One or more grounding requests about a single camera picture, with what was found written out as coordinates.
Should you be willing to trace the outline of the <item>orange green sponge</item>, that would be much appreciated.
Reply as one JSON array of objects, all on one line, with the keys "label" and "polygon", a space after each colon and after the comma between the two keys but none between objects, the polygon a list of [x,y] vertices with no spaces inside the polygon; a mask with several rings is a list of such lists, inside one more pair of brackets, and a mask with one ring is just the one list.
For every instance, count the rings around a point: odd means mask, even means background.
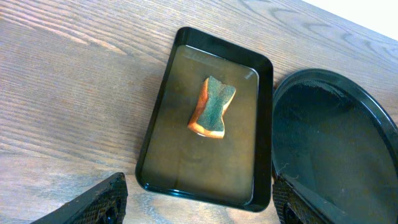
[{"label": "orange green sponge", "polygon": [[223,139],[225,126],[223,115],[236,94],[236,88],[210,76],[201,86],[195,110],[188,122],[188,129],[207,137]]}]

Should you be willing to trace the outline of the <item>round black tray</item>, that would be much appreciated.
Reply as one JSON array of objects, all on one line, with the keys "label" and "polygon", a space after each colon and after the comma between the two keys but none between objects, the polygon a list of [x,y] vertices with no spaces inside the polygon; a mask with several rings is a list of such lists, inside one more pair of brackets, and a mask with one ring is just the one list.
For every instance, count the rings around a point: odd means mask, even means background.
[{"label": "round black tray", "polygon": [[301,70],[277,87],[272,112],[276,178],[326,223],[397,222],[397,126],[368,92],[335,72]]}]

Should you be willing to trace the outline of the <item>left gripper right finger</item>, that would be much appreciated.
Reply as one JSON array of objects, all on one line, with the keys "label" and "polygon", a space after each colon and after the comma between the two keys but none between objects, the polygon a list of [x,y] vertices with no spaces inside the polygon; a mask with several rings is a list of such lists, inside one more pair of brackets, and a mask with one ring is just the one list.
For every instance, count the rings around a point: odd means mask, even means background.
[{"label": "left gripper right finger", "polygon": [[324,224],[326,220],[282,176],[272,184],[272,198],[283,224]]}]

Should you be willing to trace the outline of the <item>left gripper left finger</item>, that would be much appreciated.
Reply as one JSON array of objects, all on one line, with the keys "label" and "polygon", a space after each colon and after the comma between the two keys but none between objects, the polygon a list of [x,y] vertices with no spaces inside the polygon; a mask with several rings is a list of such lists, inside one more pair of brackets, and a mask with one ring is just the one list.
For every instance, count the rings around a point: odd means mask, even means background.
[{"label": "left gripper left finger", "polygon": [[32,224],[122,224],[127,196],[125,175],[117,172]]}]

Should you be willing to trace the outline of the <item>black rectangular tray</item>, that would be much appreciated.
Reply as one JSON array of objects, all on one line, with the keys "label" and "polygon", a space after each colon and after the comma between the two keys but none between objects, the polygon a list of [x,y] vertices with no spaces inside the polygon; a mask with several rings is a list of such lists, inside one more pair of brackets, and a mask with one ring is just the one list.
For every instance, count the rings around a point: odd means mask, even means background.
[{"label": "black rectangular tray", "polygon": [[[188,127],[205,81],[235,87],[224,136]],[[148,191],[250,212],[271,199],[273,66],[256,52],[192,27],[176,33],[136,165]]]}]

